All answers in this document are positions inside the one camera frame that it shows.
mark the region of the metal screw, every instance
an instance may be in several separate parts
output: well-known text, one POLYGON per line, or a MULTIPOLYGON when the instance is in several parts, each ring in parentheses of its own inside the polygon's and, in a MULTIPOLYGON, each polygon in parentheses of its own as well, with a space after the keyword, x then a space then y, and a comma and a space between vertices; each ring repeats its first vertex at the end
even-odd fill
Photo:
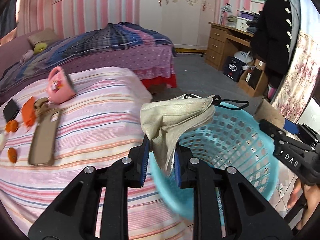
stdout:
POLYGON ((123 164, 129 164, 132 161, 132 159, 130 157, 124 157, 121 161, 123 164))
POLYGON ((237 169, 235 167, 228 167, 227 172, 230 174, 235 174, 237 172, 237 169))
POLYGON ((86 174, 92 173, 94 171, 94 168, 92 166, 87 166, 84 168, 84 172, 86 174))
POLYGON ((199 159, 195 157, 191 158, 189 161, 191 164, 198 164, 200 162, 199 159))

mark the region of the wooden desk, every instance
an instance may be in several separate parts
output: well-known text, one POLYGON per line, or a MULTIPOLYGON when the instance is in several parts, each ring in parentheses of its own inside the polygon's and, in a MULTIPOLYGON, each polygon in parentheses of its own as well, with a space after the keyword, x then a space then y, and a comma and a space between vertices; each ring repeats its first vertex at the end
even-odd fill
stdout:
POLYGON ((209 24, 211 31, 205 62, 222 71, 228 56, 233 56, 240 50, 245 52, 250 50, 253 34, 216 23, 209 22, 209 24))

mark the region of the lamp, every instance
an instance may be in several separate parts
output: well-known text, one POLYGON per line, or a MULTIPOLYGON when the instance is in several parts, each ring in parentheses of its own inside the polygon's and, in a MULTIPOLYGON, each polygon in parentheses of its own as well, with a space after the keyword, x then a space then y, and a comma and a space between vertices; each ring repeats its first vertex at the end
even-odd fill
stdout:
POLYGON ((220 24, 222 25, 222 21, 223 21, 223 17, 224 17, 224 14, 228 12, 228 13, 232 13, 232 10, 231 10, 231 5, 226 3, 225 6, 222 6, 221 7, 221 14, 220 14, 220 24))

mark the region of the wardrobe door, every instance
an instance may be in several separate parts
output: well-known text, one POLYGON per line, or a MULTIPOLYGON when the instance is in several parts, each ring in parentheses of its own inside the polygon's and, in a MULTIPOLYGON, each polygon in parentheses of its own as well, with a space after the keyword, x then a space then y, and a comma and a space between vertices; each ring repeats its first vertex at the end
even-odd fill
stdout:
POLYGON ((196 49, 199 32, 201 0, 183 0, 181 11, 181 47, 186 49, 196 49))
POLYGON ((162 32, 176 48, 196 49, 201 0, 165 0, 162 32))
POLYGON ((183 0, 164 0, 162 9, 162 34, 171 39, 176 48, 181 44, 183 0))
POLYGON ((201 0, 197 49, 207 49, 211 25, 214 20, 215 0, 201 0))
POLYGON ((164 0, 140 0, 140 25, 162 33, 162 9, 164 0))

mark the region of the black jacket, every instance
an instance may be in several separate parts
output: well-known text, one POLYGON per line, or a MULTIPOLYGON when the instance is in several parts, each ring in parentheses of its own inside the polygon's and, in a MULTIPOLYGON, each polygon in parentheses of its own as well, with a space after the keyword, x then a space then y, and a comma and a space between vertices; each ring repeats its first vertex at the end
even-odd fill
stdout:
POLYGON ((265 60, 266 67, 282 75, 289 69, 290 23, 290 1, 267 0, 251 40, 252 51, 265 60))

